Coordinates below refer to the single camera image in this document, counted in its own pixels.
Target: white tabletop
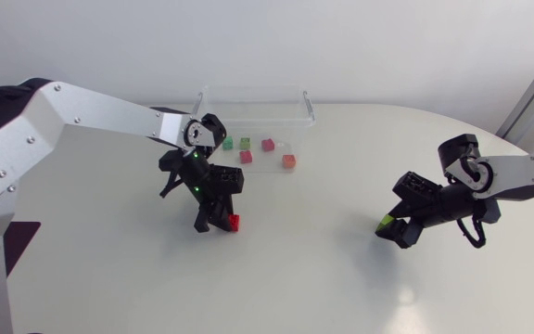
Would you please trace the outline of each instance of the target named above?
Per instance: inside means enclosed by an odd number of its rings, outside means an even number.
[[[534,199],[501,202],[474,249],[456,223],[408,250],[375,236],[407,171],[446,185],[439,144],[522,154],[476,127],[379,105],[317,105],[294,173],[245,175],[237,234],[158,193],[165,147],[70,128],[22,180],[43,226],[8,279],[16,333],[534,333]]]

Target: transparent plastic container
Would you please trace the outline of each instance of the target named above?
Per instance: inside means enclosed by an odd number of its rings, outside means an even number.
[[[221,145],[211,155],[211,163],[235,166],[244,172],[286,173],[286,154],[302,164],[300,149],[304,135],[316,119],[308,93],[295,85],[206,86],[200,93],[194,114],[218,116],[233,139],[233,148]],[[250,138],[251,163],[241,163],[240,139]],[[274,150],[264,151],[262,140],[272,139]]]

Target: white wall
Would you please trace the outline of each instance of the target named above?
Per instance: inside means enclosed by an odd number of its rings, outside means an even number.
[[[0,0],[0,84],[32,76],[139,103],[303,84],[493,132],[534,77],[534,0]]]

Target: small cube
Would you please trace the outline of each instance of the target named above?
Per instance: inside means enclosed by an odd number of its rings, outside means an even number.
[[[284,162],[284,168],[296,167],[296,157],[293,154],[284,154],[282,161]]]
[[[249,150],[240,151],[240,162],[241,163],[251,163],[252,162],[252,153]]]
[[[273,142],[273,140],[271,138],[265,139],[265,140],[261,140],[261,147],[263,148],[263,150],[265,152],[268,152],[270,150],[274,150],[275,149],[275,143]]]
[[[228,149],[234,148],[234,142],[232,141],[232,137],[231,136],[228,135],[223,140],[222,147],[223,147],[224,150],[228,150]]]
[[[232,232],[238,232],[238,228],[240,226],[240,216],[237,214],[230,214],[228,216],[228,220],[230,220],[230,227],[232,227]]]
[[[240,149],[250,149],[250,138],[248,137],[240,138]]]

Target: green cube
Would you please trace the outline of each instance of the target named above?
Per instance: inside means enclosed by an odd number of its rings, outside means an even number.
[[[223,142],[222,142],[222,147],[224,150],[228,150],[228,149],[232,149],[234,148],[234,142],[232,141],[232,137],[231,136],[227,136]]]
[[[240,149],[250,149],[250,138],[240,138]]]

